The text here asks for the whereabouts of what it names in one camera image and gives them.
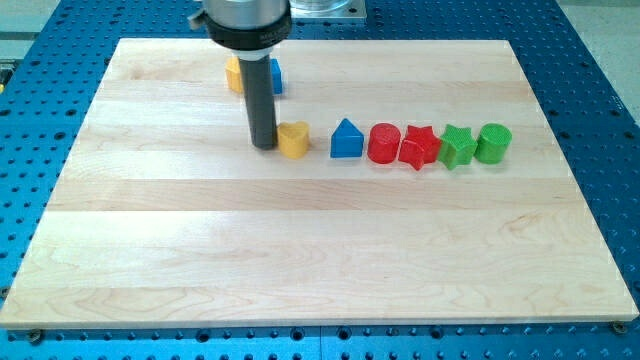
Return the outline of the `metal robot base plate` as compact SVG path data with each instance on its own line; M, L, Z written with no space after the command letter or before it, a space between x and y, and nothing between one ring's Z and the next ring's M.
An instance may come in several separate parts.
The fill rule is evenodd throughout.
M308 21L361 21L367 18L365 0L290 0L292 16Z

